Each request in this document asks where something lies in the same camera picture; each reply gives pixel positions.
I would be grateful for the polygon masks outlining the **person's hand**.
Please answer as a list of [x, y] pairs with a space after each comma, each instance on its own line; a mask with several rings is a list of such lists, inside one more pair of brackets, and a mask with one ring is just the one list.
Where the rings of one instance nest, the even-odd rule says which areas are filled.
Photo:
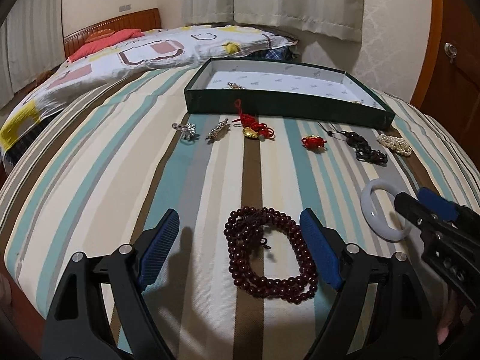
[[454, 295], [451, 295], [448, 304], [443, 311], [442, 317], [437, 326], [437, 340], [438, 344], [442, 345], [448, 338], [451, 326], [454, 323], [467, 324], [472, 318], [473, 314], [470, 309], [459, 301]]

